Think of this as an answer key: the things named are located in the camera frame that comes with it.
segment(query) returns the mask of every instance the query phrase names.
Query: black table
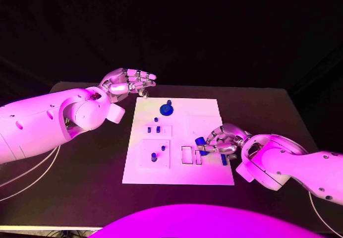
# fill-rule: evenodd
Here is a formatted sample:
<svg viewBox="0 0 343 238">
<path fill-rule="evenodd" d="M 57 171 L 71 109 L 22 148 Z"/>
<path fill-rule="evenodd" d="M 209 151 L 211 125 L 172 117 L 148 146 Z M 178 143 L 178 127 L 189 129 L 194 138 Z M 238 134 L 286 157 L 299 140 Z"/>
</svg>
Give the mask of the black table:
<svg viewBox="0 0 343 238">
<path fill-rule="evenodd" d="M 51 92 L 96 86 L 61 82 Z M 218 100 L 222 121 L 253 134 L 276 133 L 318 150 L 286 90 L 158 85 L 152 97 Z M 21 195 L 0 202 L 0 225 L 103 227 L 137 211 L 169 204 L 212 204 L 237 207 L 277 217 L 315 232 L 328 232 L 312 208 L 307 190 L 292 179 L 280 191 L 235 172 L 235 186 L 123 184 L 126 155 L 137 94 L 119 105 L 126 109 L 120 124 L 109 120 L 62 145 L 51 171 Z M 0 182 L 32 168 L 47 154 L 11 162 L 0 168 Z M 26 187 L 47 170 L 48 162 L 18 182 L 0 188 L 0 198 Z M 343 206 L 315 198 L 325 220 L 343 232 Z"/>
</svg>

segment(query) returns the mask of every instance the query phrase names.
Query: blue object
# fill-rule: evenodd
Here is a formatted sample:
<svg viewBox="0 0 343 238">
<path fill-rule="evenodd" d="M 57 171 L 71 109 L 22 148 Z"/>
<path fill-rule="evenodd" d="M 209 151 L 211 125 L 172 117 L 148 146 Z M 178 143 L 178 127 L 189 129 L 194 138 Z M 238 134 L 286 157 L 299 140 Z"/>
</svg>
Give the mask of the blue object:
<svg viewBox="0 0 343 238">
<path fill-rule="evenodd" d="M 224 165 L 228 165 L 228 162 L 227 162 L 227 156 L 225 156 L 225 155 L 221 155 L 221 157 L 222 157 Z"/>
<path fill-rule="evenodd" d="M 204 137 L 199 137 L 199 138 L 195 140 L 195 143 L 197 143 L 197 145 L 207 145 L 207 142 L 205 142 Z M 207 156 L 208 154 L 209 154 L 208 151 L 201 150 L 201 156 Z"/>
<path fill-rule="evenodd" d="M 173 114 L 172 101 L 168 101 L 168 104 L 163 104 L 160 107 L 160 113 L 163 116 L 171 116 Z"/>
<path fill-rule="evenodd" d="M 156 162 L 158 157 L 156 157 L 156 153 L 152 154 L 152 161 Z"/>
</svg>

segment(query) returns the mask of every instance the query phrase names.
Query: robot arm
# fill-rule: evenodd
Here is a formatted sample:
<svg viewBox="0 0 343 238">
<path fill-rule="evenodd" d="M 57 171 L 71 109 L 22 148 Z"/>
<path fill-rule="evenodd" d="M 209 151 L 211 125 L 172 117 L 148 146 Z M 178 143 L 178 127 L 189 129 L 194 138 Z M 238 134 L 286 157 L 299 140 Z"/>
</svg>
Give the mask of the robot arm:
<svg viewBox="0 0 343 238">
<path fill-rule="evenodd" d="M 45 153 L 104 120 L 120 123 L 126 110 L 114 104 L 129 93 L 148 98 L 156 76 L 117 69 L 97 87 L 75 88 L 25 99 L 0 107 L 0 164 Z"/>
<path fill-rule="evenodd" d="M 248 182 L 254 179 L 280 190 L 290 178 L 322 199 L 343 205 L 343 155 L 333 152 L 309 154 L 306 149 L 280 135 L 256 135 L 225 123 L 217 128 L 199 150 L 218 152 L 227 159 L 241 147 L 243 163 L 237 172 Z"/>
</svg>

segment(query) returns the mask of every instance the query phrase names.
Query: robotic hand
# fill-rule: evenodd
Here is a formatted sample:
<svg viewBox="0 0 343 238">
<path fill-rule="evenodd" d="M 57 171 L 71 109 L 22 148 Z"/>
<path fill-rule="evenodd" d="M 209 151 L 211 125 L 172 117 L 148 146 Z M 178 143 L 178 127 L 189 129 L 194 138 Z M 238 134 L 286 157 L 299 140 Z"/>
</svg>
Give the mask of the robotic hand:
<svg viewBox="0 0 343 238">
<path fill-rule="evenodd" d="M 146 87 L 156 86 L 153 80 L 153 74 L 120 68 L 97 87 L 75 88 L 2 106 L 0 164 L 52 150 L 97 129 L 106 119 L 120 123 L 126 110 L 114 103 L 129 93 L 148 98 Z"/>
<path fill-rule="evenodd" d="M 322 199 L 343 205 L 343 155 L 322 151 L 309 154 L 290 139 L 274 134 L 253 136 L 235 125 L 225 123 L 209 134 L 198 149 L 218 152 L 234 159 L 241 147 L 243 163 L 237 172 L 248 182 L 254 179 L 279 191 L 293 177 Z"/>
</svg>

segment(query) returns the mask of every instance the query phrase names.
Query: white board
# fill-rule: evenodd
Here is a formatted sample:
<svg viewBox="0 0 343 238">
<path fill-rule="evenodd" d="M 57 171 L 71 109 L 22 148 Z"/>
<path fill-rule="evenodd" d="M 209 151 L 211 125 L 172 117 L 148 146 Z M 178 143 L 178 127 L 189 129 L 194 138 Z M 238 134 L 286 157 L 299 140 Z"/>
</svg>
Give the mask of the white board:
<svg viewBox="0 0 343 238">
<path fill-rule="evenodd" d="M 173 114 L 163 116 L 168 100 Z M 224 166 L 218 153 L 199 156 L 195 144 L 221 125 L 215 99 L 137 98 L 123 183 L 234 185 L 230 160 Z"/>
</svg>

